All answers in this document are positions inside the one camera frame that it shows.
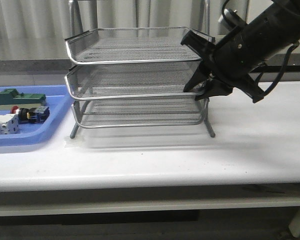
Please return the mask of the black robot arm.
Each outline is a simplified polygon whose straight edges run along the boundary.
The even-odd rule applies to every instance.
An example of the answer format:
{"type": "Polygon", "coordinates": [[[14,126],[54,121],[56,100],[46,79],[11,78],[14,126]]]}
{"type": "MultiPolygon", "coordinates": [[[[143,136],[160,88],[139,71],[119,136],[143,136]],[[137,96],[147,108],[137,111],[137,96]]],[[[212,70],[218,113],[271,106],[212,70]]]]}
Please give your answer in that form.
{"type": "Polygon", "coordinates": [[[224,6],[221,13],[229,33],[219,42],[210,42],[191,30],[181,40],[202,59],[183,90],[189,92],[203,83],[203,92],[196,97],[201,100],[228,96],[237,88],[257,103],[277,86],[291,53],[300,44],[300,0],[275,0],[250,23],[224,6]],[[262,90],[262,76],[252,79],[249,74],[284,48],[287,51],[276,78],[262,90]]]}

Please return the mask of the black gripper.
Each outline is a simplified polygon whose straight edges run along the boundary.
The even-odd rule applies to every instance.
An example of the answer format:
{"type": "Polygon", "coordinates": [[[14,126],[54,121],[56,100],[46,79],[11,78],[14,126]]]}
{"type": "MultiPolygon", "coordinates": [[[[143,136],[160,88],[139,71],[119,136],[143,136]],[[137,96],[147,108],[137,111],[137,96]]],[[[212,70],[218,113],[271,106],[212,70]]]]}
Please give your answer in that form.
{"type": "Polygon", "coordinates": [[[198,65],[183,91],[189,92],[206,81],[202,94],[196,101],[216,96],[228,96],[233,88],[248,95],[253,103],[264,98],[264,91],[251,77],[250,72],[265,61],[265,52],[258,40],[265,40],[260,25],[248,24],[235,27],[230,33],[214,44],[193,31],[189,31],[181,44],[197,53],[202,61],[198,65]]]}

